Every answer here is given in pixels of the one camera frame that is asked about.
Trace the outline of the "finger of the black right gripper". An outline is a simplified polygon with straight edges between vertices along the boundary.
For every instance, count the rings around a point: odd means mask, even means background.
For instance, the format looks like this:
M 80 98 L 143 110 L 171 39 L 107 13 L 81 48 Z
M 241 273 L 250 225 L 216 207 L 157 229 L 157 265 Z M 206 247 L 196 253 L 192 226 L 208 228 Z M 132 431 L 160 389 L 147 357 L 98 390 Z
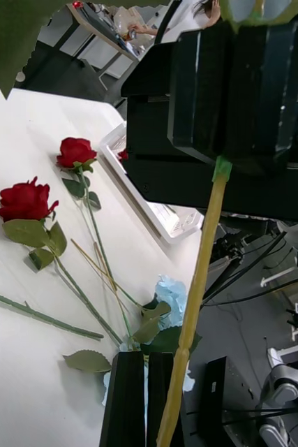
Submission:
M 227 101 L 225 157 L 239 172 L 279 172 L 298 99 L 298 22 L 240 28 Z

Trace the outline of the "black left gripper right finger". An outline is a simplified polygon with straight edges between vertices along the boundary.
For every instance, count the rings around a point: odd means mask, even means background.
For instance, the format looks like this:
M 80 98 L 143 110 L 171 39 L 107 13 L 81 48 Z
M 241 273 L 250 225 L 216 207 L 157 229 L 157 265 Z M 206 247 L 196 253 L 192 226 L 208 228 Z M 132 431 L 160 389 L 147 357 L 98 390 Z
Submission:
M 149 355 L 147 446 L 156 446 L 173 368 L 171 353 Z

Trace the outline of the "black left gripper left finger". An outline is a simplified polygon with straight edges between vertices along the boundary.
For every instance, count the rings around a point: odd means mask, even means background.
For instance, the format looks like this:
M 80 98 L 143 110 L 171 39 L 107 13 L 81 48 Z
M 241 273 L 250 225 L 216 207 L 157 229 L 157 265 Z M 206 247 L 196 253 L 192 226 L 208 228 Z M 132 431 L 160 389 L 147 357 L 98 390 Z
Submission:
M 112 363 L 100 446 L 144 446 L 144 357 L 120 352 Z

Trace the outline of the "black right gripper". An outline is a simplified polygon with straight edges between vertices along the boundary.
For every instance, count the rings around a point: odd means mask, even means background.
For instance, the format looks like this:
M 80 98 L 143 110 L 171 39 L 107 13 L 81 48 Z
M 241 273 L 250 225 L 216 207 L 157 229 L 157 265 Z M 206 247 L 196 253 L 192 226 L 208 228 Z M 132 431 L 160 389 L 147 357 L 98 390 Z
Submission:
M 174 47 L 153 46 L 121 88 L 127 98 L 124 168 L 149 202 L 207 208 L 214 168 L 204 162 L 220 153 L 232 46 L 228 22 L 184 32 Z M 269 179 L 232 170 L 223 211 L 298 222 L 298 169 Z

